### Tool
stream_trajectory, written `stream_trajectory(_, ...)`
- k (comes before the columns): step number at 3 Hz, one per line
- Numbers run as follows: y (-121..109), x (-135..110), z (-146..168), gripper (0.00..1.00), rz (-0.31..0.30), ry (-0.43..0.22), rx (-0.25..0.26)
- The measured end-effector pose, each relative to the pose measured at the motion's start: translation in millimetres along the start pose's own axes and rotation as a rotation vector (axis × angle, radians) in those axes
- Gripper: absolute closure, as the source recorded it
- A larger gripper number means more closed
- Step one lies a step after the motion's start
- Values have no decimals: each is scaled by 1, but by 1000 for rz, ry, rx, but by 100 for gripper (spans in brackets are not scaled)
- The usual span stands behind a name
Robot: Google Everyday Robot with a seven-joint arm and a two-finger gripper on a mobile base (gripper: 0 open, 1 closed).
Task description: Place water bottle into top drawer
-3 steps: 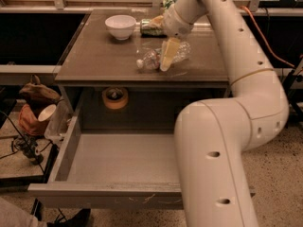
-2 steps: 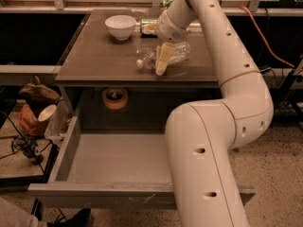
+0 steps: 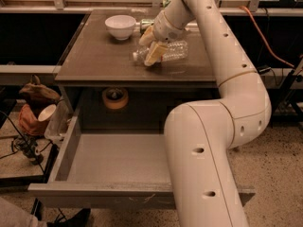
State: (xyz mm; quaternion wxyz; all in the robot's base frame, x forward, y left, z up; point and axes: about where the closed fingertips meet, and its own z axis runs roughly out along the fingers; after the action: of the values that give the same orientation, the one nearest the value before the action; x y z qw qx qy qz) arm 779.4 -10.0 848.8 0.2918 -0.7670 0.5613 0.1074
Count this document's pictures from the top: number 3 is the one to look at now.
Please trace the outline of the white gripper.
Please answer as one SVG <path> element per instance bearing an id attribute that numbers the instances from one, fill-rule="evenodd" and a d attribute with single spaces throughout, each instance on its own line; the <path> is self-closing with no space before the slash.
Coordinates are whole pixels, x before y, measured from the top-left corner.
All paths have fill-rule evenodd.
<path id="1" fill-rule="evenodd" d="M 168 44 L 174 42 L 183 33 L 186 17 L 180 12 L 166 12 L 162 10 L 154 19 L 153 26 L 149 26 L 139 39 L 140 45 L 149 45 L 148 54 L 144 60 L 146 66 L 152 66 L 167 52 Z M 161 42 L 152 42 L 154 38 Z"/>

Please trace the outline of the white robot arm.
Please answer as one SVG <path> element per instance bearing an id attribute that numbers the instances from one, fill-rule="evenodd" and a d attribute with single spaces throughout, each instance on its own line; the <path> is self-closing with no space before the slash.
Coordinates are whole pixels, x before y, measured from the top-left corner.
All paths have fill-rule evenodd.
<path id="1" fill-rule="evenodd" d="M 181 227 L 249 227 L 227 152 L 267 127 L 271 101 L 216 0 L 172 0 L 140 39 L 171 42 L 196 22 L 219 98 L 183 103 L 165 122 L 166 154 Z"/>

